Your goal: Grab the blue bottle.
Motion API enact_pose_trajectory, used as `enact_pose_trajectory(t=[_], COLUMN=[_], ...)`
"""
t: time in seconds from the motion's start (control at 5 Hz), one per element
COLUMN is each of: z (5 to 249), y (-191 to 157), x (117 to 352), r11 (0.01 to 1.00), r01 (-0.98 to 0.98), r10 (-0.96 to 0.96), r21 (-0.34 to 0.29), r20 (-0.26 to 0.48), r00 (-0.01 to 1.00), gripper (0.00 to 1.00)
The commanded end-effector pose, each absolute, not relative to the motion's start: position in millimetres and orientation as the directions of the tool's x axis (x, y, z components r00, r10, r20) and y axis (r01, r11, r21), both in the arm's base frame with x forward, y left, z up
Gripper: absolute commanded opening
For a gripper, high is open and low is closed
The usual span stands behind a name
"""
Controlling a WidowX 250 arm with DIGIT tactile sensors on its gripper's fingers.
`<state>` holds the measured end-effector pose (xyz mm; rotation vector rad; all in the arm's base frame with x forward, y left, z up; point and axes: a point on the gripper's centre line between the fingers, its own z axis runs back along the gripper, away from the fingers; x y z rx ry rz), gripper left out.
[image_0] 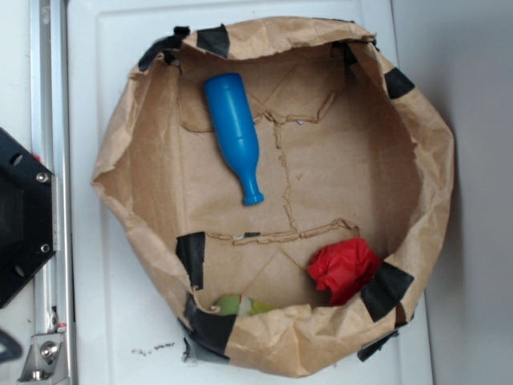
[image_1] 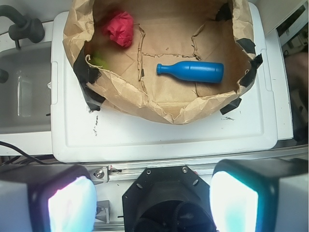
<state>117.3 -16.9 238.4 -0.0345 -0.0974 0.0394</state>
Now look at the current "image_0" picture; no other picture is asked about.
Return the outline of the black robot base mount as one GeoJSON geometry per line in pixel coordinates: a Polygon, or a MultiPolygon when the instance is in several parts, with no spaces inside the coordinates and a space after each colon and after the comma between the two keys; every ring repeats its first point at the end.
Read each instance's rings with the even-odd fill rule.
{"type": "Polygon", "coordinates": [[[55,254],[53,173],[1,130],[1,308],[55,254]]]}

